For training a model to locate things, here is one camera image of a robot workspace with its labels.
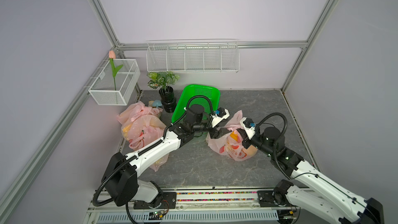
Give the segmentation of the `plain pink plastic bag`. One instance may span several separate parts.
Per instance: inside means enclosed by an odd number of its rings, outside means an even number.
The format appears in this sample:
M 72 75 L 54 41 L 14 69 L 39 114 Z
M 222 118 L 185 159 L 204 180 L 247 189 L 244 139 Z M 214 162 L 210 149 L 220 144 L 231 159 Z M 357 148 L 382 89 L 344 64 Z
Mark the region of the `plain pink plastic bag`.
M 210 134 L 207 134 L 206 142 L 208 147 L 214 152 L 222 156 L 228 156 L 238 162 L 253 157 L 258 150 L 252 145 L 245 148 L 243 146 L 243 136 L 238 132 L 242 119 L 243 112 L 240 110 L 223 127 L 218 128 L 218 130 L 226 129 L 226 134 L 222 134 L 217 139 L 211 138 Z

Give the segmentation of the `pink peach printed bag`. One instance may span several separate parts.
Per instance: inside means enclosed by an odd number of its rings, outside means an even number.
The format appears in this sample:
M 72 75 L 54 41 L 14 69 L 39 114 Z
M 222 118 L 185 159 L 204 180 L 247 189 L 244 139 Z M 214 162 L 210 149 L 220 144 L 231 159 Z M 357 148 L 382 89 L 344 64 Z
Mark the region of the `pink peach printed bag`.
M 137 131 L 138 133 L 131 134 L 128 139 L 129 147 L 134 151 L 149 146 L 160 138 L 163 135 L 164 128 L 139 125 Z M 159 168 L 167 162 L 168 158 L 169 154 L 164 155 L 154 162 L 150 168 L 157 172 Z

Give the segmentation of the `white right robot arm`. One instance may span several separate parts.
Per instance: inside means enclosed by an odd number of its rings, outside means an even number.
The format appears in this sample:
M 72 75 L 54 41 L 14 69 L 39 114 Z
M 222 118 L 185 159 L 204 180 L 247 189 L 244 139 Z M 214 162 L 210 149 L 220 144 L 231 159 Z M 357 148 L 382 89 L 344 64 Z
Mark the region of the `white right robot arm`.
M 270 156 L 272 165 L 285 176 L 273 190 L 276 205 L 292 204 L 330 224 L 383 224 L 382 204 L 365 199 L 334 182 L 301 155 L 285 146 L 285 132 L 268 127 L 238 130 L 245 148 L 254 147 Z

